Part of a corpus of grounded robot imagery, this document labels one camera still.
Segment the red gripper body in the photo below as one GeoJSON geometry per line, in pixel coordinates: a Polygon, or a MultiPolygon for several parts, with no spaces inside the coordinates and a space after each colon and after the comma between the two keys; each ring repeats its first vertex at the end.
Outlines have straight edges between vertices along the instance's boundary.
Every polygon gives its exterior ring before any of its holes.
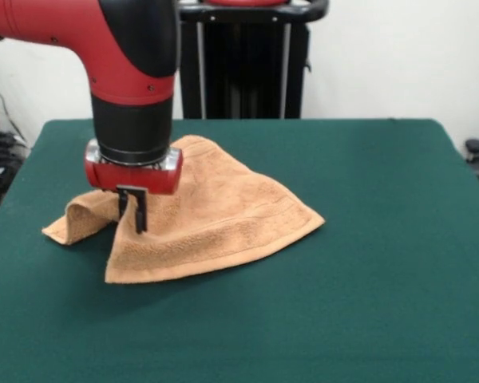
{"type": "Polygon", "coordinates": [[[96,139],[85,148],[85,175],[94,188],[116,192],[119,187],[143,188],[154,195],[176,192],[184,157],[181,149],[170,147],[161,162],[146,166],[111,163],[101,155],[96,139]]]}

